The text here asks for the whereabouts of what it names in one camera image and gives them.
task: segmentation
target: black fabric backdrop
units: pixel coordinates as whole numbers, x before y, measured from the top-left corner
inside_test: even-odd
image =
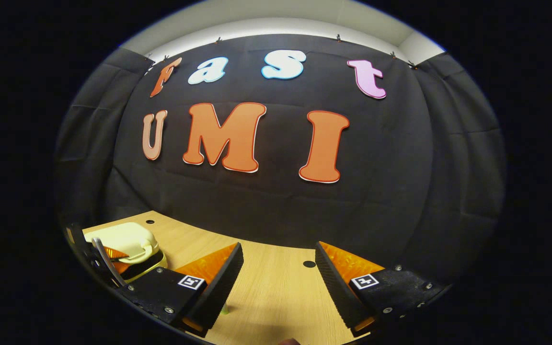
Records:
[[[278,49],[306,54],[300,76],[263,78],[263,58]],[[163,66],[178,57],[180,66],[150,98]],[[188,84],[214,57],[229,59],[226,74]],[[359,90],[350,59],[383,72],[377,85],[385,99]],[[143,77],[150,64],[118,49],[72,103],[55,155],[64,222],[90,226],[156,210],[245,240],[305,248],[324,241],[445,283],[462,274],[493,231],[506,179],[502,136],[482,92],[447,54],[412,69],[365,46],[279,34],[200,46],[156,63]],[[242,102],[267,107],[256,131],[259,171],[184,163],[189,108],[212,103],[223,124]],[[161,155],[151,161],[142,151],[142,118],[162,109],[168,116]],[[316,110],[350,120],[334,184],[298,176],[312,136],[306,115]]]

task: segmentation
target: letter m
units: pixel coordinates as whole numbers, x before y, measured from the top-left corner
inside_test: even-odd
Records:
[[[191,133],[189,146],[182,156],[188,164],[204,163],[204,155],[199,151],[204,143],[204,151],[210,165],[215,165],[227,143],[230,145],[223,166],[228,170],[254,173],[259,163],[254,160],[254,136],[257,124],[267,108],[259,103],[241,103],[234,108],[223,126],[219,124],[217,112],[210,103],[195,104],[189,109]]]

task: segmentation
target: wooden table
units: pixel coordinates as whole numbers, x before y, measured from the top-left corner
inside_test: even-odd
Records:
[[[133,221],[149,229],[169,269],[241,243],[244,265],[205,340],[217,345],[277,345],[295,338],[301,345],[341,345],[355,339],[344,326],[318,268],[314,249],[280,247],[202,230],[155,211],[84,229],[89,232]]]

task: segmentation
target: pink letter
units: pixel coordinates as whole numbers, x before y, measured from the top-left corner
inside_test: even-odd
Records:
[[[351,60],[346,62],[350,67],[355,68],[355,79],[361,92],[366,95],[381,100],[386,97],[384,89],[376,87],[374,76],[383,77],[383,72],[372,67],[372,63],[367,60]]]

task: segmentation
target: white wall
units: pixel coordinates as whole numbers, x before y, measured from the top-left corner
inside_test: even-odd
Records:
[[[150,59],[162,61],[165,55],[175,56],[187,50],[214,43],[219,37],[223,41],[228,39],[252,35],[267,34],[298,34],[315,35],[335,39],[340,35],[342,41],[353,42],[362,46],[368,46],[381,52],[390,54],[395,52],[396,57],[408,61],[409,57],[397,46],[372,37],[350,28],[336,24],[319,22],[316,20],[298,18],[258,18],[241,20],[227,24],[212,26],[194,33],[174,39],[158,48],[153,49]]]
[[[399,49],[415,65],[444,52],[434,41],[425,37],[418,31],[413,31],[410,36],[399,45]]]
[[[203,0],[150,24],[122,47],[144,55],[202,29],[259,18],[300,18],[336,24],[394,46],[413,31],[396,18],[355,0]]]

